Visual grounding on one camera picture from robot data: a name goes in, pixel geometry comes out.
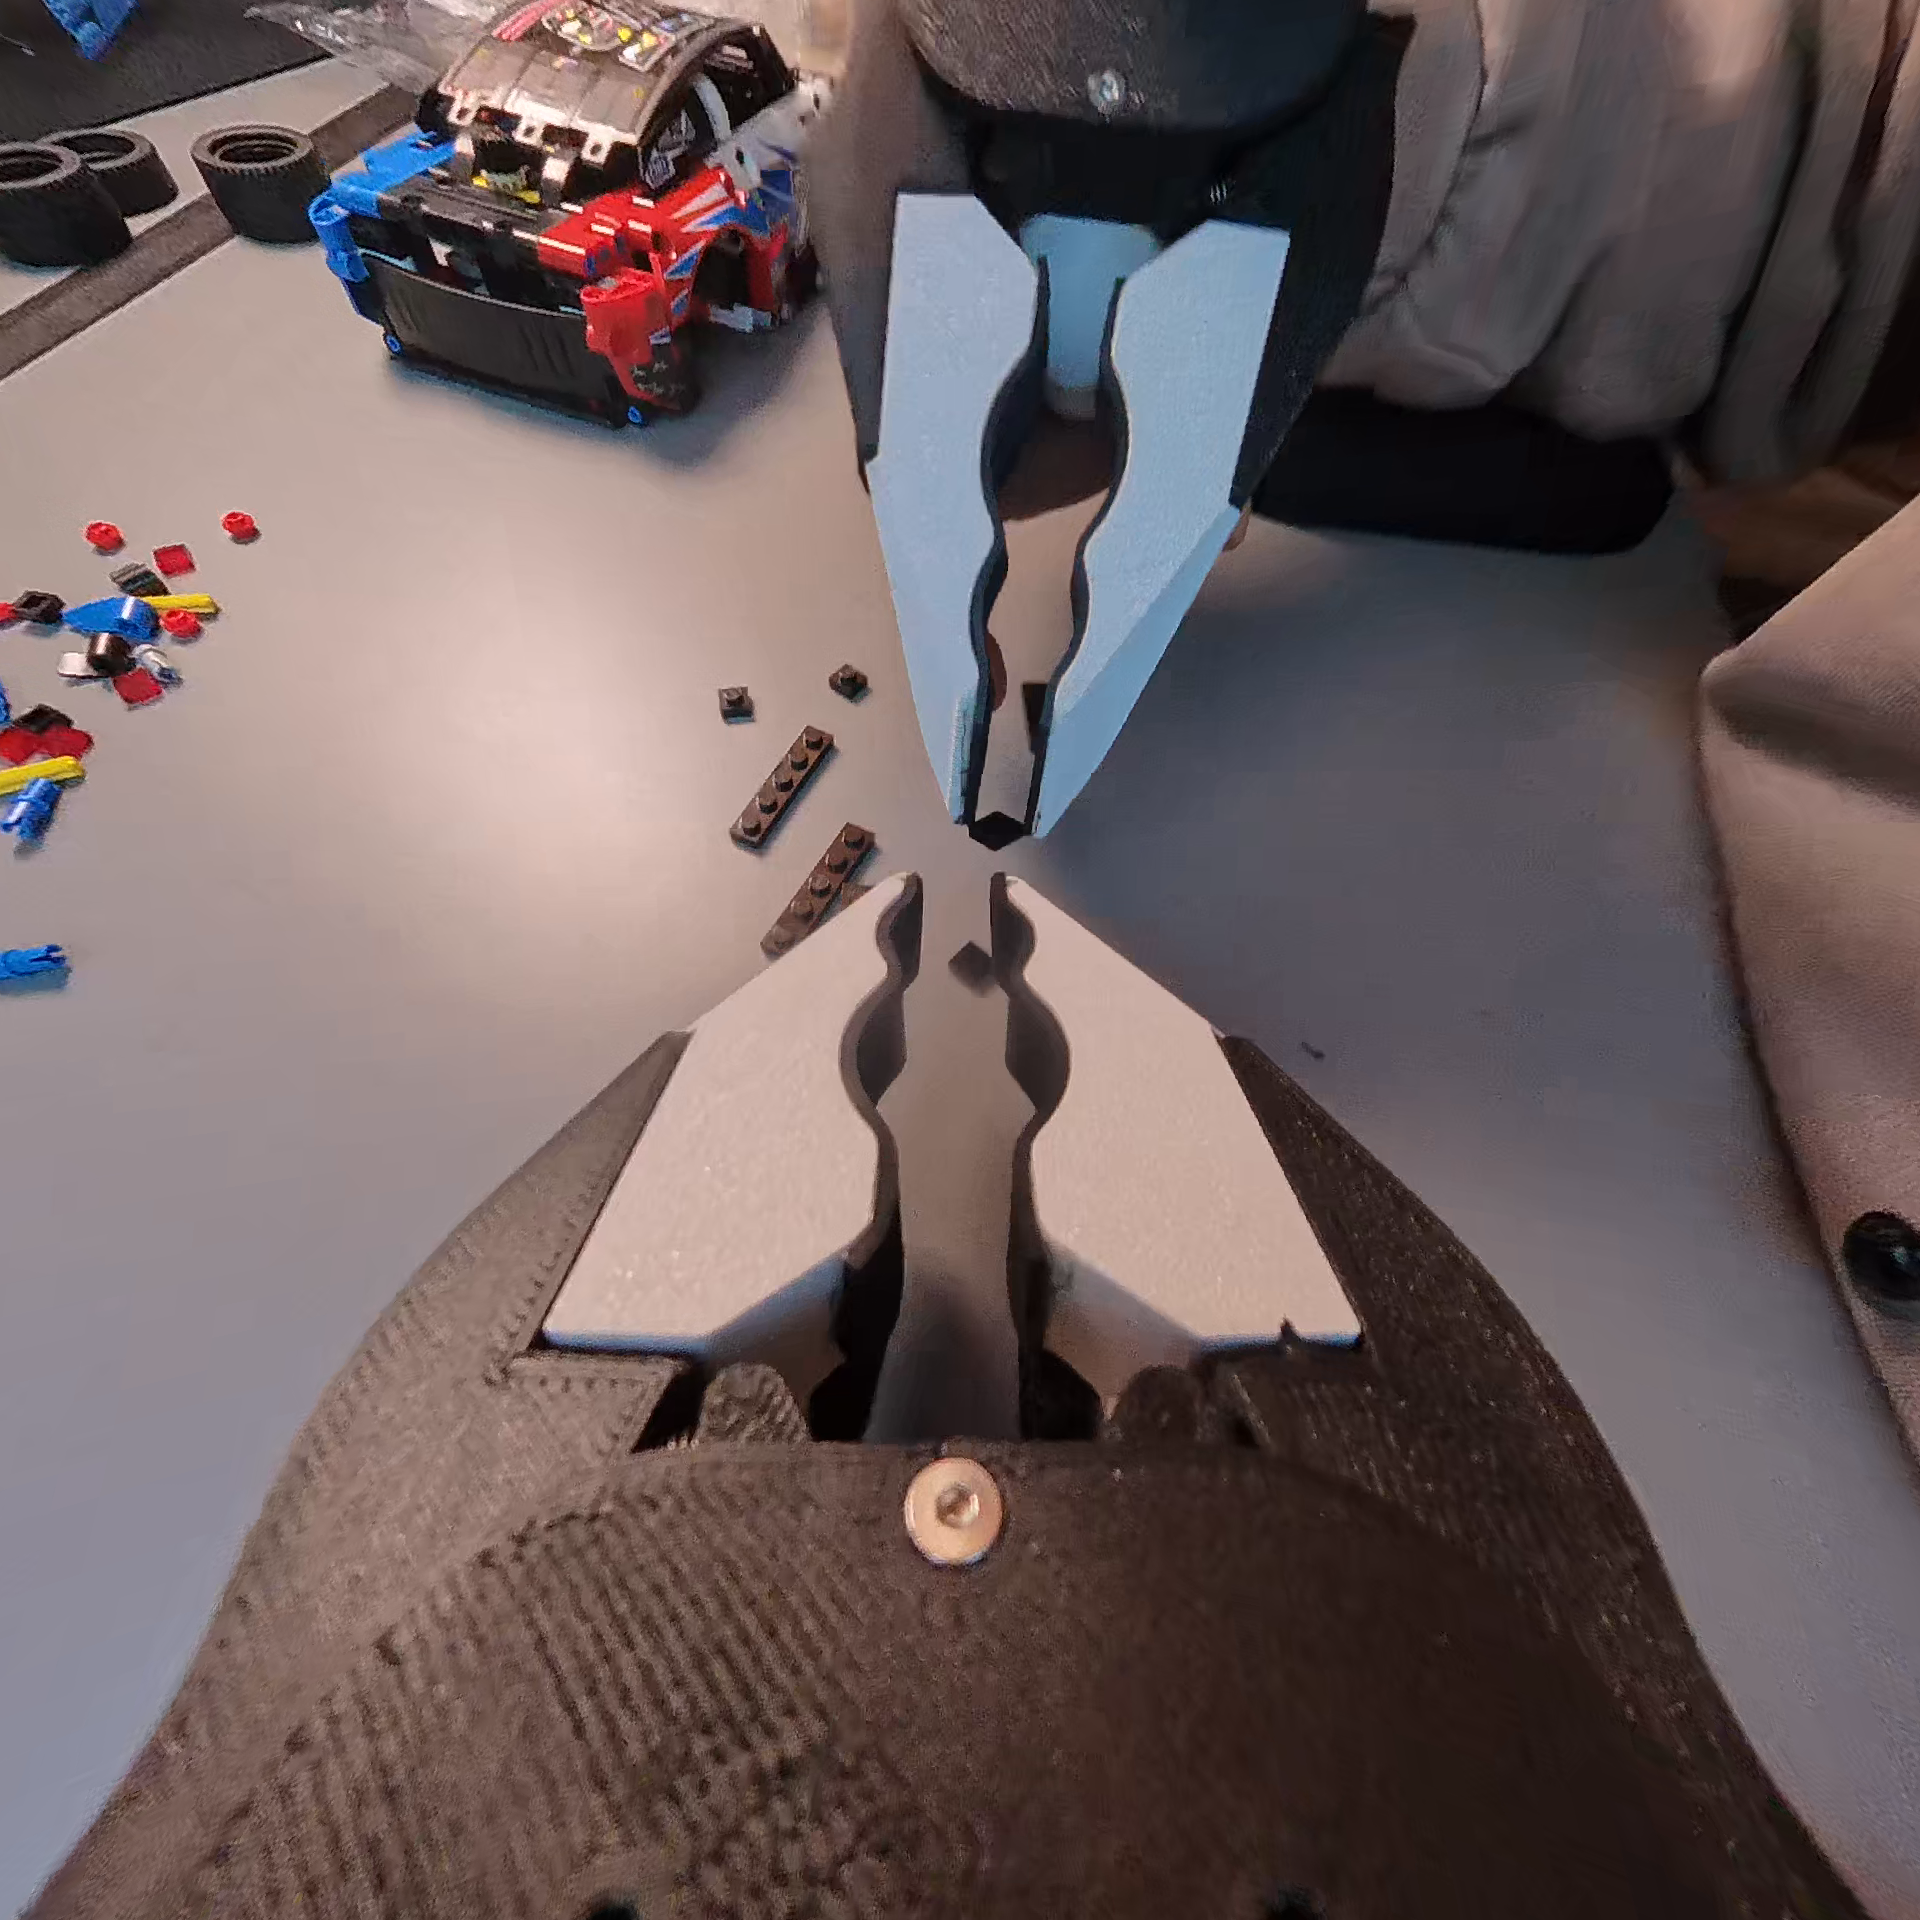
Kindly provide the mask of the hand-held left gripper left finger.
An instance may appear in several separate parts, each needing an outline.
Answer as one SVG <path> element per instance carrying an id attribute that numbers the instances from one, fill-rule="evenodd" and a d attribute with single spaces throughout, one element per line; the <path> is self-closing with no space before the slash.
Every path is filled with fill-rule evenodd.
<path id="1" fill-rule="evenodd" d="M 897 1148 L 924 882 L 890 877 L 710 1009 L 543 1320 L 583 1356 L 775 1369 L 865 1437 L 904 1294 Z"/>

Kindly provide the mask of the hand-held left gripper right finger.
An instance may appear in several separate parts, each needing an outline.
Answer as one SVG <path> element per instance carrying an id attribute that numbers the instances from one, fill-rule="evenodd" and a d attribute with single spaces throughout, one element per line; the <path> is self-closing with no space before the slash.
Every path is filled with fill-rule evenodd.
<path id="1" fill-rule="evenodd" d="M 1224 1037 L 1031 882 L 996 877 L 990 926 L 1031 1103 L 1009 1215 L 1021 1437 L 1093 1437 L 1142 1373 L 1358 1349 Z"/>

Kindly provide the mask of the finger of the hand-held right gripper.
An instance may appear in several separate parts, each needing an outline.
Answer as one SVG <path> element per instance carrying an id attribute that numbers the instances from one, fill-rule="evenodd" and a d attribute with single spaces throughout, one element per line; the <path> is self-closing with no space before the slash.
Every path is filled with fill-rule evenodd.
<path id="1" fill-rule="evenodd" d="M 1240 521 L 1240 449 L 1288 230 L 1201 223 L 1116 280 L 1100 337 L 1116 476 L 1076 558 L 1076 636 L 1048 683 L 1029 834 L 1113 753 Z"/>
<path id="2" fill-rule="evenodd" d="M 933 781 L 974 823 L 1003 587 L 1003 470 L 1039 404 L 1046 268 L 968 192 L 900 192 L 868 502 Z"/>

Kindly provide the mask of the long black lego plate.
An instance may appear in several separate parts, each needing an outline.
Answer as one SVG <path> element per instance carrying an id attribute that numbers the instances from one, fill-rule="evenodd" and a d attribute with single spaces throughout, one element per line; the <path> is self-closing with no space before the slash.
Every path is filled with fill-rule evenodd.
<path id="1" fill-rule="evenodd" d="M 833 753 L 833 733 L 803 725 L 803 733 L 794 734 L 780 762 L 757 785 L 750 804 L 745 804 L 745 809 L 736 818 L 731 843 L 745 852 L 763 848 L 780 834 L 780 823 L 796 806 L 807 785 L 833 758 Z"/>
<path id="2" fill-rule="evenodd" d="M 841 907 L 853 904 L 865 890 L 862 868 L 875 852 L 875 830 L 847 823 L 831 848 L 812 864 L 803 885 L 780 907 L 777 921 L 762 937 L 762 953 L 780 962 L 820 930 Z"/>

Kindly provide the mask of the pile of colourful lego pieces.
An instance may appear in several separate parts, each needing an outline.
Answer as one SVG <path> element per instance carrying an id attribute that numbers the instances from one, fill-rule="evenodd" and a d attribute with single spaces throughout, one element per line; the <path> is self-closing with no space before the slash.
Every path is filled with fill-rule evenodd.
<path id="1" fill-rule="evenodd" d="M 184 685 L 178 650 L 203 641 L 221 605 L 192 587 L 201 562 L 184 541 L 128 558 L 126 532 L 108 521 L 84 524 L 82 540 L 110 562 L 108 592 L 87 600 L 17 592 L 4 600 L 4 632 L 62 641 L 62 685 L 106 685 L 128 712 L 155 709 Z M 44 852 L 62 802 L 87 775 L 87 754 L 94 734 L 65 709 L 4 696 L 4 864 Z"/>

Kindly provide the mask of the partly built lego car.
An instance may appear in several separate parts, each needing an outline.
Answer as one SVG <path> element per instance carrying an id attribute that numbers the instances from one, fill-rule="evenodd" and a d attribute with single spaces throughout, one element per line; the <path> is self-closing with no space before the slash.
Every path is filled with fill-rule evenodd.
<path id="1" fill-rule="evenodd" d="M 687 414 L 695 332 L 812 298 L 833 80 L 687 5 L 508 5 L 308 219 L 391 359 L 615 429 Z"/>

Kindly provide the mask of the clear plastic wrap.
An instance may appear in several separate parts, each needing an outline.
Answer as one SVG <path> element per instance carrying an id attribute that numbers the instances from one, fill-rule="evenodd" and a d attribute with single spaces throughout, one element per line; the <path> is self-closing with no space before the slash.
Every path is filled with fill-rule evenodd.
<path id="1" fill-rule="evenodd" d="M 483 28 L 468 5 L 248 5 L 245 17 L 415 96 L 437 85 Z"/>

